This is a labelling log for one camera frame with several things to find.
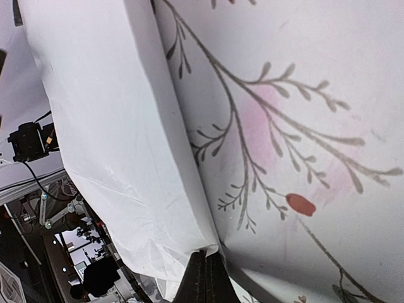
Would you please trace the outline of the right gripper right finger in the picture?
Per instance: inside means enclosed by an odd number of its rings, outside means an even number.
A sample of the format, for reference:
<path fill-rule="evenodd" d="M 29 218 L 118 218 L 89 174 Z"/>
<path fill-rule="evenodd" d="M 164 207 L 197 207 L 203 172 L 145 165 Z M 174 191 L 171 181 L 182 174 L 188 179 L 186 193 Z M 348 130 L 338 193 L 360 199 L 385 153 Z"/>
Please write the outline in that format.
<path fill-rule="evenodd" d="M 205 280 L 207 303 L 240 303 L 219 252 L 206 258 Z"/>

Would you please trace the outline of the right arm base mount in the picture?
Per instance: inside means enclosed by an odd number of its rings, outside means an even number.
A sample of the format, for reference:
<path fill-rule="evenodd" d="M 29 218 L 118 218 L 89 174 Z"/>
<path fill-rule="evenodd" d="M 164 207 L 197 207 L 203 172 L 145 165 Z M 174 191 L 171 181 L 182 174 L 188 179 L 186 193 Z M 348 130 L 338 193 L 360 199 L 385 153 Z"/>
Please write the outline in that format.
<path fill-rule="evenodd" d="M 14 162 L 32 162 L 60 151 L 54 123 L 43 127 L 38 122 L 24 123 L 7 141 L 13 147 Z"/>

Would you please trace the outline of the white wrapping paper sheet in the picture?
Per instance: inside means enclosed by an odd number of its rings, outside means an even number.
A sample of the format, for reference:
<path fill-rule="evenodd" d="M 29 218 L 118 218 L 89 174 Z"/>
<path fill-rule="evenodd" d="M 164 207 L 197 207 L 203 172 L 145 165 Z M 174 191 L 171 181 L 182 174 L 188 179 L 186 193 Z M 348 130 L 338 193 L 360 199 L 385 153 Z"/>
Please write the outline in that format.
<path fill-rule="evenodd" d="M 151 4 L 19 6 L 67 173 L 123 263 L 173 301 L 192 253 L 219 243 Z"/>

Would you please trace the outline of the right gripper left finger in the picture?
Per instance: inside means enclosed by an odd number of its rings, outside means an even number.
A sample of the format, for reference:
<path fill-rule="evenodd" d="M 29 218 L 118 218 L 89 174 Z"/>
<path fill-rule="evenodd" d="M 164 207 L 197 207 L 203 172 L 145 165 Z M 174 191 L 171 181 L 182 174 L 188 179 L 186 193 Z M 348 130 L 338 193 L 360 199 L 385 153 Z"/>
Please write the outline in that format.
<path fill-rule="evenodd" d="M 173 303 L 206 302 L 206 251 L 192 253 Z"/>

